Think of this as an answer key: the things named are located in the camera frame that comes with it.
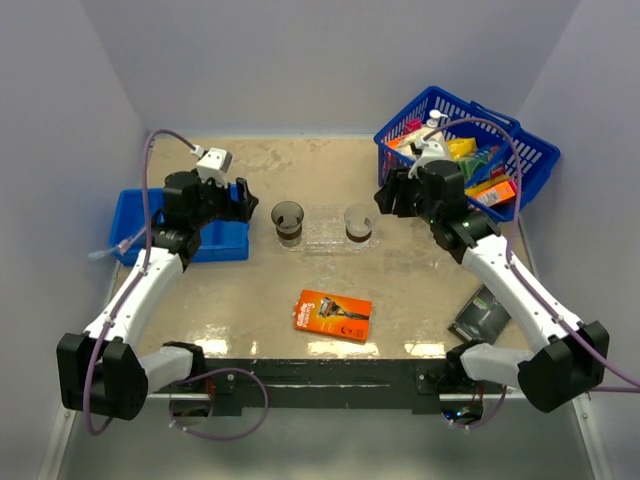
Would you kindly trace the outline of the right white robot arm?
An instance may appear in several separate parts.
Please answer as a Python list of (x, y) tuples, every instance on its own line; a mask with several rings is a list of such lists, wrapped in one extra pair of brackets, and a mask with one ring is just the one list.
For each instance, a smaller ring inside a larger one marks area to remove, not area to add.
[(436, 243), (481, 280), (528, 342), (526, 350), (477, 340), (450, 350), (445, 379), (452, 390), (466, 393), (479, 382), (514, 387), (549, 413), (601, 384), (608, 331), (583, 322), (531, 274), (499, 227), (470, 205), (456, 163), (393, 169), (374, 200), (383, 215), (424, 220)]

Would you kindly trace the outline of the dark smoked plastic cup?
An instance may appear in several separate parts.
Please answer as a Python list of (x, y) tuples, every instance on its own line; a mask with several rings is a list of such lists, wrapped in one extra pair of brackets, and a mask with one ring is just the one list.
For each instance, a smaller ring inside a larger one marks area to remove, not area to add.
[(294, 201), (282, 201), (271, 210), (271, 220), (275, 226), (279, 242), (285, 247), (293, 247), (302, 238), (304, 210)]

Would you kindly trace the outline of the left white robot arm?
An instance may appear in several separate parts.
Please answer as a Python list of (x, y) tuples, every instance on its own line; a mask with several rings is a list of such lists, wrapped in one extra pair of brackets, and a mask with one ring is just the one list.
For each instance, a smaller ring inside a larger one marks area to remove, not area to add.
[(89, 416), (131, 420), (148, 395), (172, 384), (185, 392), (207, 380), (202, 348), (170, 341), (139, 356), (135, 347), (171, 286), (193, 262), (203, 230), (214, 223), (248, 224), (259, 200), (246, 179), (227, 187), (196, 171), (166, 177), (162, 202), (150, 214), (151, 242), (102, 313), (56, 347), (62, 404)]

